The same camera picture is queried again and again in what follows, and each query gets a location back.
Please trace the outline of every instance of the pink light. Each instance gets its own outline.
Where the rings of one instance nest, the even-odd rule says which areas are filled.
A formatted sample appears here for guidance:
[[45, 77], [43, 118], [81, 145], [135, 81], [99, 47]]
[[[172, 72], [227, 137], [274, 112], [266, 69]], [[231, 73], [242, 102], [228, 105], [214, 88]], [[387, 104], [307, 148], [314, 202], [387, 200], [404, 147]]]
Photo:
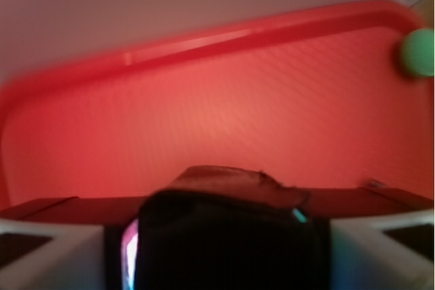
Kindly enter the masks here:
[[127, 244], [127, 282], [130, 290], [133, 290], [136, 269], [137, 234]]

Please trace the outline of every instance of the green ball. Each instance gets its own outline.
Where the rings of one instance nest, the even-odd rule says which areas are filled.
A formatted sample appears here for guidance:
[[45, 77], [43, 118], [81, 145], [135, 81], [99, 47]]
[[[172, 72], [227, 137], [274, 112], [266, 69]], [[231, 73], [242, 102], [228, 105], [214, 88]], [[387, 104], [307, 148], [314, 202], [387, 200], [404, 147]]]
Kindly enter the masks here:
[[433, 29], [419, 29], [404, 38], [400, 56], [412, 76], [434, 76], [434, 39]]

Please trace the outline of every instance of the red plastic tray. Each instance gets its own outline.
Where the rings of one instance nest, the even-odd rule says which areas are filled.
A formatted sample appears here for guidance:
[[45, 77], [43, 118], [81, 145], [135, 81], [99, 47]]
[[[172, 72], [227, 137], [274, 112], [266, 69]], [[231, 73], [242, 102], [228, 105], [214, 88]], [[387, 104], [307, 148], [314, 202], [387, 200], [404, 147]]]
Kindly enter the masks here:
[[17, 79], [0, 97], [0, 205], [144, 195], [195, 164], [433, 198], [433, 79], [397, 56], [422, 26], [390, 1], [348, 3]]

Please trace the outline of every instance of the blue light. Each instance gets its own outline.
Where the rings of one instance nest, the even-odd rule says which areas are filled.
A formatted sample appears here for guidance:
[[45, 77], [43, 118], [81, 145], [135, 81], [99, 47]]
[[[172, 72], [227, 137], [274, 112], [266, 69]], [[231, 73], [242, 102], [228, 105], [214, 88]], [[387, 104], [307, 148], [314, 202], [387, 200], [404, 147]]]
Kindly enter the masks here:
[[294, 208], [293, 214], [299, 220], [299, 222], [301, 223], [307, 222], [307, 218], [305, 217], [305, 215], [303, 215], [302, 212], [300, 212], [298, 209]]

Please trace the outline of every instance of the red tray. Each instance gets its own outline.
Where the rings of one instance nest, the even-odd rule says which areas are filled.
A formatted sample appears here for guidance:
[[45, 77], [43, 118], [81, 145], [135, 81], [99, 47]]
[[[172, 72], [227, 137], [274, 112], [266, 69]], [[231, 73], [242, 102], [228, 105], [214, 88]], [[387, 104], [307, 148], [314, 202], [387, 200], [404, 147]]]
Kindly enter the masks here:
[[148, 194], [195, 164], [433, 198], [433, 79], [397, 56], [422, 26], [390, 1], [348, 3], [17, 79], [0, 97], [0, 205]]

